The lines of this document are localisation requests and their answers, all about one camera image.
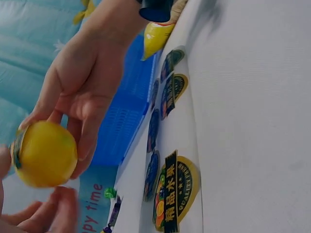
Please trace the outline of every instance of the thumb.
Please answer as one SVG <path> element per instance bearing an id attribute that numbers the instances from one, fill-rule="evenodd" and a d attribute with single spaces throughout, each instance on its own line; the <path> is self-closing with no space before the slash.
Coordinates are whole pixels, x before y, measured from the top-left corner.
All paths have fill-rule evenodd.
<path id="1" fill-rule="evenodd" d="M 52 63 L 44 78 L 40 96 L 33 112 L 20 124 L 19 128 L 24 129 L 37 121 L 47 120 L 52 114 L 61 92 L 62 83 L 55 65 Z"/>

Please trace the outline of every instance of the hand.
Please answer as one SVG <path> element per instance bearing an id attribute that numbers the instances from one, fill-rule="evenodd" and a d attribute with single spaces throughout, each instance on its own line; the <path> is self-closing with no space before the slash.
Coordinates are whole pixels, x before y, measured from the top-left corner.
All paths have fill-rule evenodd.
<path id="1" fill-rule="evenodd" d="M 79 31 L 59 52 L 49 68 L 33 112 L 21 128 L 39 120 L 60 123 L 77 142 L 78 158 L 71 178 L 89 166 L 97 134 L 123 72 L 126 47 L 92 30 Z"/>
<path id="2" fill-rule="evenodd" d="M 4 233 L 75 233 L 78 203 L 74 189 L 57 187 L 45 203 L 34 202 L 14 215 L 1 215 L 3 206 L 2 179 L 11 165 L 7 148 L 0 148 L 0 232 Z"/>

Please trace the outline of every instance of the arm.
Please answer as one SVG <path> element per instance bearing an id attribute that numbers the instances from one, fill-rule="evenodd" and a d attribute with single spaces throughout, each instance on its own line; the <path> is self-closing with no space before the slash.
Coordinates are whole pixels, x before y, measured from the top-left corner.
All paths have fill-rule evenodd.
<path id="1" fill-rule="evenodd" d="M 95 31 L 128 48 L 148 23 L 139 15 L 140 7 L 136 0 L 103 0 L 82 30 Z"/>
<path id="2" fill-rule="evenodd" d="M 83 29 L 127 48 L 149 21 L 168 21 L 172 4 L 173 0 L 103 0 Z"/>

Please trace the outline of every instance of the lemon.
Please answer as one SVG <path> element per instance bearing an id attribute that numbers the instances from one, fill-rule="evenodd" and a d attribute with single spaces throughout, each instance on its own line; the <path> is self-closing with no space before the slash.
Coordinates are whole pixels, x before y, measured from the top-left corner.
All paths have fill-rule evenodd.
<path id="1" fill-rule="evenodd" d="M 17 175 L 31 187 L 64 184 L 77 164 L 74 137 L 62 126 L 47 121 L 19 133 L 10 148 Z"/>

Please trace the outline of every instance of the finger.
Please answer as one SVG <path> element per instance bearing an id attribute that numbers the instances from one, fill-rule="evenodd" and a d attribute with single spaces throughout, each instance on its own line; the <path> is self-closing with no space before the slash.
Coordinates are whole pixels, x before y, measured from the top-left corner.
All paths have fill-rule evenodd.
<path id="1" fill-rule="evenodd" d="M 52 63 L 45 76 L 39 99 L 33 112 L 21 123 L 19 128 L 24 129 L 36 121 L 48 119 L 57 104 L 61 92 L 62 83 L 55 65 Z"/>
<path id="2" fill-rule="evenodd" d="M 10 167 L 11 167 L 10 151 L 5 145 L 0 146 L 0 179 L 1 180 L 9 172 Z"/>
<path id="3" fill-rule="evenodd" d="M 78 157 L 82 161 L 90 154 L 97 141 L 98 131 L 104 118 L 104 112 L 88 117 L 83 122 L 81 137 L 78 143 Z"/>
<path id="4" fill-rule="evenodd" d="M 35 201 L 26 209 L 18 212 L 14 215 L 2 215 L 2 219 L 5 220 L 7 223 L 13 226 L 17 226 L 21 222 L 29 219 L 35 212 L 40 208 L 42 202 Z"/>
<path id="5" fill-rule="evenodd" d="M 72 136 L 78 143 L 82 131 L 82 121 L 75 119 L 73 117 L 69 117 L 67 122 L 67 130 L 72 134 Z"/>
<path id="6" fill-rule="evenodd" d="M 71 179 L 77 179 L 83 172 L 85 172 L 87 170 L 87 168 L 89 167 L 89 165 L 92 162 L 93 155 L 94 155 L 94 152 L 96 149 L 96 145 L 97 144 L 95 143 L 85 160 L 78 161 L 77 166 L 76 166 L 75 170 L 73 171 L 73 174 L 71 175 Z"/>
<path id="7" fill-rule="evenodd" d="M 0 147 L 0 216 L 3 207 L 4 191 L 2 179 L 9 172 L 11 166 L 11 155 L 7 147 Z"/>
<path id="8" fill-rule="evenodd" d="M 60 124 L 63 118 L 63 113 L 55 110 L 52 112 L 52 114 L 49 116 L 48 121 L 56 123 L 56 124 Z"/>
<path id="9" fill-rule="evenodd" d="M 46 232 L 56 215 L 58 201 L 61 196 L 60 189 L 57 187 L 51 194 L 49 200 L 43 203 L 40 208 L 29 219 L 18 224 L 18 227 L 29 233 Z"/>
<path id="10" fill-rule="evenodd" d="M 56 217 L 51 226 L 53 233 L 75 233 L 78 221 L 78 201 L 76 191 L 72 188 L 60 187 L 61 198 L 58 203 Z"/>

